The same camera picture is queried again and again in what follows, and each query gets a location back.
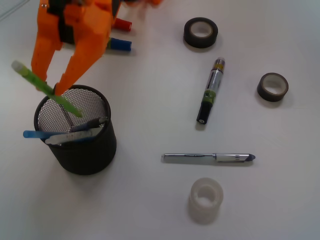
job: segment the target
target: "black tape roll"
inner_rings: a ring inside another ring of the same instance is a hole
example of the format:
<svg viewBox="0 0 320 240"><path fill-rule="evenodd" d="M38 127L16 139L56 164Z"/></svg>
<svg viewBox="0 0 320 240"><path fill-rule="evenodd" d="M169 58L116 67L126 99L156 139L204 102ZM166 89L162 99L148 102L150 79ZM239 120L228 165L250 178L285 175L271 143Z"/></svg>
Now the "black tape roll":
<svg viewBox="0 0 320 240"><path fill-rule="evenodd" d="M196 36L193 34L192 31L192 26L195 23L203 22L206 23L209 28L210 28L210 33L207 36ZM184 34L183 38L186 41L187 44L189 44L192 47L198 48L198 49L204 49L212 46L218 36L218 27L217 25L211 21L208 18L205 17L195 17L192 18L191 20L187 21L186 24L184 25Z"/></svg>
<svg viewBox="0 0 320 240"><path fill-rule="evenodd" d="M279 93L273 93L268 91L266 88L280 89ZM264 100L269 102L278 102L284 98L289 90L289 84L287 80L278 73L267 73L264 75L257 87L257 92Z"/></svg>

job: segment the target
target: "tape roll hole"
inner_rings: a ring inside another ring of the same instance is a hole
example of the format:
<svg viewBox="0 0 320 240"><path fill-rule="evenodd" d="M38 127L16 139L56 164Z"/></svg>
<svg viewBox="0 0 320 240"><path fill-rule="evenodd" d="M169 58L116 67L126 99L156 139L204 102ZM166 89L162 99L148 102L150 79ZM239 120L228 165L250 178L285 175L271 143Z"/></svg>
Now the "tape roll hole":
<svg viewBox="0 0 320 240"><path fill-rule="evenodd" d="M213 29L208 23L198 21L190 26L190 32L198 38L207 38L213 33Z"/></svg>
<svg viewBox="0 0 320 240"><path fill-rule="evenodd" d="M263 80L263 87L271 94L282 94L286 91L287 85L280 76L269 75Z"/></svg>
<svg viewBox="0 0 320 240"><path fill-rule="evenodd" d="M216 193L208 185L202 186L195 196L196 202L203 208L212 208L215 204Z"/></svg>

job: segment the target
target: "blue pen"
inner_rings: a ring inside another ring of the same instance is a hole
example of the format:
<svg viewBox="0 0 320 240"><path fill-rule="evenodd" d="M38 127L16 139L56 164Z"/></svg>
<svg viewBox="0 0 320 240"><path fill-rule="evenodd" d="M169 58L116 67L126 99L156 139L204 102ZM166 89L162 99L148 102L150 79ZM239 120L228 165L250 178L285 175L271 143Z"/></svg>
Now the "blue pen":
<svg viewBox="0 0 320 240"><path fill-rule="evenodd" d="M70 129L70 133L86 131L86 130L89 130L89 129L98 128L99 125L104 124L107 120L108 120L108 118L106 116L95 118L95 119L90 120L90 121L88 121L88 122L86 122L84 124L81 124L79 126L73 126Z"/></svg>
<svg viewBox="0 0 320 240"><path fill-rule="evenodd" d="M53 135L65 134L65 132L51 132L51 131L24 131L23 136L26 139L48 139Z"/></svg>

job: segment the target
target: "tape roll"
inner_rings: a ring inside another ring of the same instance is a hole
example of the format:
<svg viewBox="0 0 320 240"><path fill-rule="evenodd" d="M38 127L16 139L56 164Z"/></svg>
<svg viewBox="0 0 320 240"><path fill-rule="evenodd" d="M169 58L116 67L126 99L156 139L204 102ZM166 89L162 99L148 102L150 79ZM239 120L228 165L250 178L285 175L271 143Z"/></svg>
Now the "tape roll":
<svg viewBox="0 0 320 240"><path fill-rule="evenodd" d="M192 185L189 195L189 214L197 223L210 223L224 199L220 184L208 177L200 178Z"/></svg>
<svg viewBox="0 0 320 240"><path fill-rule="evenodd" d="M256 90L264 100L279 102L288 92L289 84L282 75L271 72L261 78Z"/></svg>
<svg viewBox="0 0 320 240"><path fill-rule="evenodd" d="M192 47L208 48L216 42L217 36L217 25L208 18L195 17L184 25L183 38Z"/></svg>

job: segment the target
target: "clear tape roll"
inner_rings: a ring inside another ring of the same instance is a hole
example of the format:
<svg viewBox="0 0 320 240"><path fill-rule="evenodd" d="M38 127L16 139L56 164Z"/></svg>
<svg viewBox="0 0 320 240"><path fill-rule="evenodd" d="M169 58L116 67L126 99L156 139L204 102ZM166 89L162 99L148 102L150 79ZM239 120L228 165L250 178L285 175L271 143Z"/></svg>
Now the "clear tape roll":
<svg viewBox="0 0 320 240"><path fill-rule="evenodd" d="M208 177L200 178L191 187L189 196L189 214L200 224L208 224L214 220L224 199L224 191L220 184Z"/></svg>

